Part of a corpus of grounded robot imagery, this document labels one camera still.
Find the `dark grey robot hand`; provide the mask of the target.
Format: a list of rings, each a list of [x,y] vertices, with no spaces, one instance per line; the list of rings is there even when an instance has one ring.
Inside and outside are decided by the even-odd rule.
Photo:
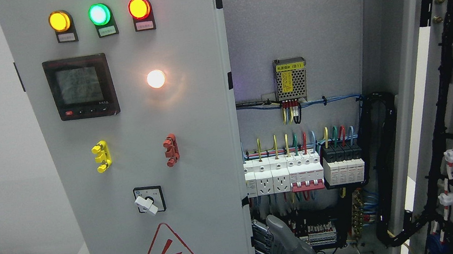
[[[252,220],[256,254],[316,254],[310,245],[295,237],[287,224],[269,215],[266,223]]]

